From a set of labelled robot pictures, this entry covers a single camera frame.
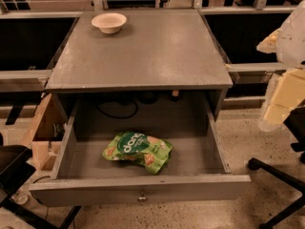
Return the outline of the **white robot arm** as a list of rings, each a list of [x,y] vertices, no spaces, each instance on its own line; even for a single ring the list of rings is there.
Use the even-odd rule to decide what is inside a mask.
[[[291,111],[305,100],[305,1],[256,49],[274,52],[277,61],[288,67],[281,76],[273,75],[267,87],[258,127],[269,132],[280,127]]]

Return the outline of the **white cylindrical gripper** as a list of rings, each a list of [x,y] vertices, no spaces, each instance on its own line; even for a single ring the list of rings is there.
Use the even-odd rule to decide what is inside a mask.
[[[270,33],[256,49],[264,53],[276,52],[278,34],[279,29]],[[291,111],[305,100],[305,71],[289,69],[282,75],[274,74],[269,81],[265,97],[258,127],[264,132],[270,132],[280,127]]]

